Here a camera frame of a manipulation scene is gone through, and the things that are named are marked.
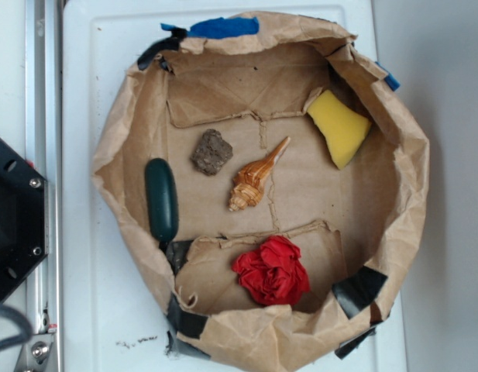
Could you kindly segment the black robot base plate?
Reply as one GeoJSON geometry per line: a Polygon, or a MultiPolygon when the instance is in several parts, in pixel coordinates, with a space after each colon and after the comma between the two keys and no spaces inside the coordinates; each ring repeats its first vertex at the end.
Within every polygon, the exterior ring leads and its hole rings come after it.
{"type": "Polygon", "coordinates": [[[46,256],[46,180],[0,138],[0,302],[46,256]]]}

